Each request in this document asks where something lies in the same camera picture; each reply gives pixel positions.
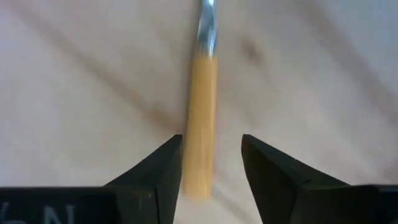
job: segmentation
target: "black plastic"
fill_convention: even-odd
[[[261,219],[267,224],[394,223],[398,186],[350,186],[250,135],[242,156]]]

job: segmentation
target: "dark wood streak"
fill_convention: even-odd
[[[145,5],[146,4],[152,4],[147,1],[140,1],[139,7],[141,8],[142,11],[145,11]],[[188,45],[182,44],[177,41],[176,38],[173,38],[170,36],[170,30],[167,30],[163,28],[162,26],[157,25],[156,21],[151,17],[147,16],[146,14],[143,14],[142,16],[144,17],[144,20],[146,24],[151,27],[158,38],[162,40],[165,46],[167,46],[167,51],[171,55],[171,60],[176,62],[176,65],[179,67],[179,70],[181,70],[181,74],[184,74],[187,76],[187,78],[184,77],[184,81],[182,83],[186,84],[186,89],[183,91],[183,94],[185,94],[187,97],[185,98],[185,101],[182,102],[183,105],[186,105],[185,111],[183,113],[183,119],[186,120],[188,117],[188,106],[189,105],[189,96],[190,96],[190,84],[191,84],[191,69],[192,69],[192,61],[193,61],[193,56],[195,53],[195,48],[196,48],[196,42],[197,42],[197,26],[199,23],[199,18],[200,18],[200,2],[196,2],[196,4],[193,4],[195,6],[195,10],[192,12],[193,16],[190,19],[190,26],[187,27],[187,32],[183,33],[183,38],[184,40],[188,40],[187,42],[190,43]],[[154,113],[159,115],[158,118],[161,118],[164,116],[162,113],[162,110],[160,110],[162,106],[159,104],[155,104],[154,106]],[[168,122],[166,123],[167,126],[173,127],[174,130],[178,130],[179,133],[184,132],[186,130],[186,122],[183,122],[182,124],[179,124],[177,119],[168,119]]]
[[[18,1],[11,1],[9,6],[11,12],[15,13],[21,20],[30,25],[31,28],[48,40],[53,47],[66,53],[82,69],[94,75],[101,82],[107,84],[107,86],[126,103],[144,114],[151,123],[155,124],[157,129],[156,133],[159,134],[157,136],[158,138],[167,138],[171,134],[181,132],[181,124],[179,124],[173,116],[161,110],[159,105],[148,105],[145,98],[140,93],[129,88],[121,80],[115,78],[118,77],[117,72],[110,70],[91,55],[83,53],[65,34],[52,27],[46,20],[37,16],[23,4]]]
[[[249,63],[258,68],[262,68],[264,66],[264,54],[259,50],[252,40],[243,39],[240,46],[242,55]]]

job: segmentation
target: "wooden surface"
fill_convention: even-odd
[[[101,185],[185,129],[197,0],[0,0],[0,184]],[[398,181],[396,1],[221,0],[212,199],[260,223],[253,134],[351,184]]]
[[[195,53],[183,147],[183,193],[194,201],[211,198],[213,188],[217,77],[216,56]]]

